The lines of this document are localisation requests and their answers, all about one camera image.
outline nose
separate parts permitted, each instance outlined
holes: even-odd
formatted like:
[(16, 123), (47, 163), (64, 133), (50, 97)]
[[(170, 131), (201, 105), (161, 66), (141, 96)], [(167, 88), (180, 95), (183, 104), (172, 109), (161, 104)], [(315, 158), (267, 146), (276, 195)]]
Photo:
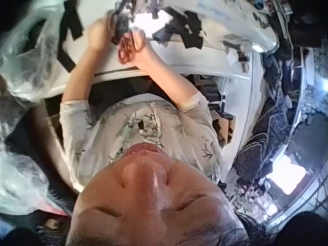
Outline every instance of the nose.
[(167, 171), (150, 155), (149, 151), (140, 152), (135, 161), (123, 171), (130, 205), (143, 211), (160, 210), (167, 203)]

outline shirt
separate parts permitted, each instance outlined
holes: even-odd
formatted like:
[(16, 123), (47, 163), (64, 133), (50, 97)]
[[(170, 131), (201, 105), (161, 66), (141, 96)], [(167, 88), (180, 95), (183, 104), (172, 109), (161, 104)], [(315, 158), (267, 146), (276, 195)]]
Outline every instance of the shirt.
[(228, 168), (200, 92), (178, 108), (152, 94), (134, 96), (108, 108), (95, 124), (87, 101), (67, 101), (60, 105), (60, 123), (70, 179), (80, 192), (97, 172), (142, 142), (194, 166), (215, 183)]

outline hand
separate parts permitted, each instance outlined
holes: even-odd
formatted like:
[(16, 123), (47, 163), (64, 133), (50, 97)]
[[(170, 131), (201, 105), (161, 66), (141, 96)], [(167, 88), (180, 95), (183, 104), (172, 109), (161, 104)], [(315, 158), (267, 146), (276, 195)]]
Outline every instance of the hand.
[[(155, 60), (160, 59), (156, 52), (149, 45), (145, 32), (143, 30), (132, 30), (132, 36), (130, 33), (126, 33), (125, 37), (134, 42), (135, 54), (131, 57), (131, 63), (138, 69), (145, 72), (148, 71), (150, 64)], [(121, 55), (124, 56), (124, 50), (118, 45), (118, 50)]]
[(96, 20), (87, 30), (89, 49), (101, 52), (107, 48), (115, 32), (114, 11), (109, 11), (107, 16)]

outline scissors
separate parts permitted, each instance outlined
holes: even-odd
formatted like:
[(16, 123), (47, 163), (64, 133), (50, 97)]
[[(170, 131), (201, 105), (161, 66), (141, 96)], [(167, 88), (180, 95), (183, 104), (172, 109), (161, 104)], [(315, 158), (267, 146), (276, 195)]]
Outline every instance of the scissors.
[(135, 48), (134, 38), (132, 30), (130, 29), (129, 32), (125, 33), (118, 44), (118, 61), (124, 65), (126, 63), (131, 62), (134, 59), (135, 53), (140, 52), (146, 43), (143, 42), (139, 49)]

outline mouth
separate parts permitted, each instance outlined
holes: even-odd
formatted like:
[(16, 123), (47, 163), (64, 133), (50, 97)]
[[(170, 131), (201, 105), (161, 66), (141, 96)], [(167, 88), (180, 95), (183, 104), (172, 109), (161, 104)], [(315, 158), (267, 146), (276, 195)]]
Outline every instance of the mouth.
[(150, 144), (150, 143), (147, 143), (147, 142), (143, 142), (143, 143), (138, 143), (136, 145), (131, 146), (126, 151), (126, 153), (124, 154), (123, 157), (138, 153), (142, 150), (148, 150), (148, 151), (151, 151), (151, 152), (154, 152), (154, 153), (164, 153), (164, 151), (161, 148), (157, 147), (156, 145), (153, 145), (153, 144)]

